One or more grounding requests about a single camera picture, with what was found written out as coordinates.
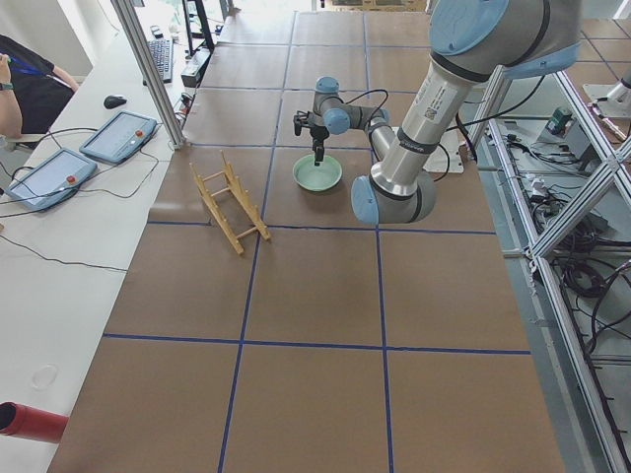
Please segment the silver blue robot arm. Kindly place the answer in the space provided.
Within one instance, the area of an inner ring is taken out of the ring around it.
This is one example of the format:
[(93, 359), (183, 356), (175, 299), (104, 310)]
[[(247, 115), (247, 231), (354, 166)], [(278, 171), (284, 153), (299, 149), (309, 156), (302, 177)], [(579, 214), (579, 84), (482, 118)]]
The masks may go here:
[(436, 201), (423, 167), (472, 87), (499, 66), (511, 79), (570, 67), (582, 14), (580, 1), (441, 1), (430, 20), (428, 73), (398, 129), (383, 111), (344, 102), (331, 77), (317, 80), (313, 108), (295, 117), (295, 128), (310, 129), (318, 160), (329, 135), (364, 131), (379, 160), (352, 184), (356, 218), (368, 225), (420, 221)]

